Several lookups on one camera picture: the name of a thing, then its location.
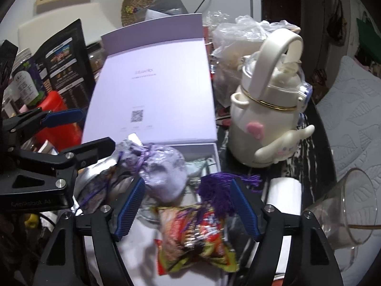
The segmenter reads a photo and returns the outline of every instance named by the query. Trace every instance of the woven straw hat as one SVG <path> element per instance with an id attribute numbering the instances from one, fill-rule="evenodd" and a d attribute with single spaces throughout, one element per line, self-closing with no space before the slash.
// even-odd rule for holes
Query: woven straw hat
<path id="1" fill-rule="evenodd" d="M 123 26 L 133 24 L 135 20 L 134 13 L 139 9 L 148 6 L 153 0 L 123 0 L 121 5 L 121 23 Z"/>

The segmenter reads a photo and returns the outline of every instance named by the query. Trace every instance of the hanging bag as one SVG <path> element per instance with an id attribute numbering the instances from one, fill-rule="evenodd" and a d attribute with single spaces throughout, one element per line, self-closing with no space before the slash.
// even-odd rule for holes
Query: hanging bag
<path id="1" fill-rule="evenodd" d="M 347 22 L 344 19 L 341 0 L 338 0 L 336 11 L 332 14 L 327 25 L 327 33 L 331 42 L 336 46 L 343 46 L 346 38 Z"/>

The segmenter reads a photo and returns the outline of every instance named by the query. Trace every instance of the drinking glass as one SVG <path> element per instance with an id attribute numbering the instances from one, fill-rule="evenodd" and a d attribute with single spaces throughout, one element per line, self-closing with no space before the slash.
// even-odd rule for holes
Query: drinking glass
<path id="1" fill-rule="evenodd" d="M 315 214 L 333 250 L 351 249 L 349 262 L 338 263 L 341 272 L 347 270 L 357 257 L 358 246 L 372 234 L 371 229 L 356 226 L 374 226 L 376 222 L 377 199 L 371 180 L 362 170 L 351 169 L 307 210 Z"/>

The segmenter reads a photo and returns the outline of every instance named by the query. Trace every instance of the bottle label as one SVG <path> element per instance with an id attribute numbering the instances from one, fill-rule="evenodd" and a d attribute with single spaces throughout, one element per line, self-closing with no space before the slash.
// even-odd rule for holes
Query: bottle label
<path id="1" fill-rule="evenodd" d="M 39 95 L 33 79 L 27 71 L 17 72 L 13 79 L 16 82 L 21 98 L 26 105 L 31 103 Z"/>

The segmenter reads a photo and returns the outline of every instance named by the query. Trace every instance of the box lid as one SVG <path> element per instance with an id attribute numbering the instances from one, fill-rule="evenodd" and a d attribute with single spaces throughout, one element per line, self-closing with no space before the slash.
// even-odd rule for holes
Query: box lid
<path id="1" fill-rule="evenodd" d="M 108 57 L 82 142 L 136 133 L 144 143 L 217 140 L 201 14 L 140 22 L 102 36 Z"/>

